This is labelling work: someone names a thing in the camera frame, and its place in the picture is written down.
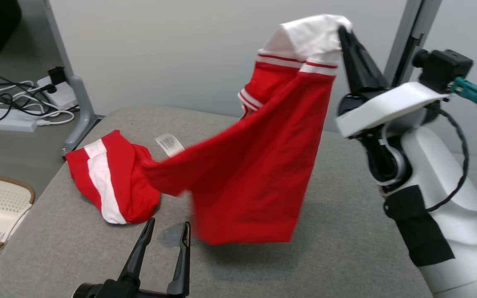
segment black plug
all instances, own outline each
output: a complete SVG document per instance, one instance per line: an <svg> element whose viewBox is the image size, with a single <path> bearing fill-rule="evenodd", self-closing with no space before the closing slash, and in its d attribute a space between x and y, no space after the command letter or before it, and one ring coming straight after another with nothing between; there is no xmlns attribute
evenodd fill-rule
<svg viewBox="0 0 477 298"><path fill-rule="evenodd" d="M55 85L53 85L53 84L48 84L48 85L43 86L43 87L40 89L40 92L41 92L41 91L47 91L47 93L53 94L53 93L56 92L56 90L57 90L57 89L56 89Z"/></svg>
<svg viewBox="0 0 477 298"><path fill-rule="evenodd" d="M47 70L47 73L49 74L49 77L51 78L51 83L55 86L67 81L66 74L64 72L64 67L57 66L51 70Z"/></svg>
<svg viewBox="0 0 477 298"><path fill-rule="evenodd" d="M419 82L430 89L446 94L450 93L450 83L457 77L466 77L473 61L452 50L420 50L413 57L413 66L422 68Z"/></svg>

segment white cable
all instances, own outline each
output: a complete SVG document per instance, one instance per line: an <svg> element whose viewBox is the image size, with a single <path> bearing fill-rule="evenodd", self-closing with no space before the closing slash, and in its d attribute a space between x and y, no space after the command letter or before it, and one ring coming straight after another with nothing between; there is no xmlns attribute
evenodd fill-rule
<svg viewBox="0 0 477 298"><path fill-rule="evenodd" d="M43 109L43 106L39 103L31 103L31 104L27 104L25 107L23 107L23 109L26 109L28 107L32 107L32 106L38 106L40 107L40 112L43 114L45 113L45 110Z"/></svg>
<svg viewBox="0 0 477 298"><path fill-rule="evenodd" d="M15 95L12 96L12 101L15 101L19 98L22 98L22 97L25 97L25 98L28 98L30 100L34 100L38 103L31 103L31 104L28 104L26 105L25 107L23 108L28 108L28 107L32 107L32 106L39 106L40 107L40 111L41 113L44 113L45 110L43 109L43 106L41 104L45 104L46 106L49 106L49 107L52 107L52 108L55 108L57 111L55 112L52 112L52 113L48 113L47 115L41 115L41 116L38 116L39 120L36 122L39 126L42 126L42 125L56 125L56 124L64 124L64 123L68 123L70 121L72 121L74 118L75 118L75 114L70 112L70 111L64 111L64 110L60 110L57 106L55 106L54 104L50 104L48 102L42 102L42 101L39 101L38 99L32 97L32 96L29 96L28 94L30 94L30 92L34 92L34 91L37 91L39 89L41 89L41 87L37 87L37 88L33 88L32 86L34 86L34 83L32 81L23 81L21 82L21 84L25 84L25 83L30 83L31 87L27 90L27 91L23 91L23 92L19 92L19 93L16 93ZM4 88L1 88L0 91L4 91L4 90L9 90L9 89L12 89L14 87L17 87L16 85L12 85L12 86L9 86L9 87L4 87ZM46 117L56 117L58 115L60 115L61 113L66 113L66 114L69 114L71 115L71 117L67 120L62 120L62 121L57 121L57 122L51 122L51 121L47 121L47 120L43 120L42 118L46 118Z"/></svg>
<svg viewBox="0 0 477 298"><path fill-rule="evenodd" d="M41 87L38 87L38 88L32 88L32 86L34 86L34 83L32 81L22 81L20 82L20 84L25 84L25 83L29 83L31 85L31 87L29 87L29 89L27 91L23 91L23 92L19 92L19 93L16 93L14 96L12 96L12 101L14 100L17 100L21 95L23 94L28 94L28 93L31 93L31 92L34 92L36 90L39 90ZM5 90L8 90L8 89L12 89L14 87L17 87L17 85L12 85L12 86L9 86L9 87L4 87L4 88L1 88L0 89L0 92L1 91L5 91Z"/></svg>
<svg viewBox="0 0 477 298"><path fill-rule="evenodd" d="M36 124L38 124L38 126L64 124L64 123L68 123L68 122L72 121L75 118L74 113L72 113L70 111L64 111L64 110L56 111L56 112L53 112L53 113L48 113L47 115L43 115L42 118L43 117L50 117L51 114L56 114L56 113L58 113L58 114L59 113L66 113L66 114L71 115L71 118L67 119L67 120L63 120L63 121L58 121L58 122L51 122L51 121L40 119L40 120L36 121Z"/></svg>

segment gray metal leg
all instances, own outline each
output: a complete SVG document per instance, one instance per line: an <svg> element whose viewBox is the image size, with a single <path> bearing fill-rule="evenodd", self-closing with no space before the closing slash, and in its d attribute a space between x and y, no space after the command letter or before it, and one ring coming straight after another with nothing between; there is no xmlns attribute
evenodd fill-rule
<svg viewBox="0 0 477 298"><path fill-rule="evenodd" d="M73 91L75 91L80 106L80 112L77 125L67 137L64 146L60 149L60 154L62 156L77 147L78 143L80 143L89 130L91 130L95 121L97 121L97 116L95 115L95 112L93 112L93 107L87 96L82 79L79 76L74 75L70 78L70 85L73 88Z"/></svg>
<svg viewBox="0 0 477 298"><path fill-rule="evenodd" d="M413 54L422 49L441 0L408 0L402 15L384 77L392 87L409 81Z"/></svg>
<svg viewBox="0 0 477 298"><path fill-rule="evenodd" d="M89 101L89 97L87 96L86 88L84 87L82 78L74 75L72 71L70 60L64 47L64 42L62 41L60 31L58 30L58 25L56 24L55 16L53 15L49 0L43 0L43 5L49 25L51 26L51 31L55 37L58 51L60 52L60 56L64 62L64 71L66 76L70 78L70 85L75 92L78 105L80 106L78 123L60 149L61 156L64 156L66 153L71 152L73 149L75 149L75 147L77 147L78 143L80 143L80 141L86 136L86 134L89 132L89 130L91 130L97 121L97 116L95 115L93 107L91 106L91 102Z"/></svg>

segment gray fabric surface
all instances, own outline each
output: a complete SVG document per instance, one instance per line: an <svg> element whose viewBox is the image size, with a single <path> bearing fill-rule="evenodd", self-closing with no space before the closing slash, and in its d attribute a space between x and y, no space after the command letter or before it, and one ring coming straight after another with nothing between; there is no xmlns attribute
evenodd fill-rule
<svg viewBox="0 0 477 298"><path fill-rule="evenodd" d="M154 138L183 145L210 137L236 118L162 107L112 113L85 139L114 129L165 158ZM471 179L477 186L477 158ZM163 196L141 273L141 288L166 291L178 257L187 196ZM116 279L143 225L106 224L75 188L64 165L0 259L0 298L68 298L81 283ZM430 297L369 178L363 149L324 132L291 243L209 247L193 239L191 296Z"/></svg>

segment white stripe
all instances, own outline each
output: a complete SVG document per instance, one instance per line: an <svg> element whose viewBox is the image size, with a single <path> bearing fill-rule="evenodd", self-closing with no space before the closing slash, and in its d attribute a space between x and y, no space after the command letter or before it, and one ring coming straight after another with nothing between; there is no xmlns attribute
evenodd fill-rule
<svg viewBox="0 0 477 298"><path fill-rule="evenodd" d="M244 98L241 96L241 94L239 93L238 94L238 99L240 99L240 101L242 101L242 104L244 104L245 106L247 106L248 108L254 110L254 111L257 111L257 108L252 106L249 102L247 102L246 100L244 100Z"/></svg>
<svg viewBox="0 0 477 298"><path fill-rule="evenodd" d="M125 224L126 220L119 211L117 198L113 192L111 183L110 167L108 166L108 157L106 156L106 147L102 140L91 143L84 147L89 156L87 168L91 182L101 196L101 213L106 222L113 224Z"/></svg>
<svg viewBox="0 0 477 298"><path fill-rule="evenodd" d="M286 61L286 60L281 60L277 58L272 58L272 57L261 57L259 56L257 58L258 62L266 62L269 64L274 64L274 65L280 65L280 66L288 66L288 67L293 67L293 68L300 68L303 63L302 62L297 62L297 61Z"/></svg>
<svg viewBox="0 0 477 298"><path fill-rule="evenodd" d="M318 73L318 74L324 74L324 75L336 75L336 70L337 68L327 68L327 67L321 67L321 66L312 66L309 64L303 64L301 69L299 70L300 72L304 73Z"/></svg>
<svg viewBox="0 0 477 298"><path fill-rule="evenodd" d="M250 103L256 105L257 107L260 108L264 105L262 102L256 100L252 96L250 96L250 93L248 93L248 91L246 91L246 89L242 89L242 91L240 93L242 93L242 96L244 96L244 98L246 98Z"/></svg>

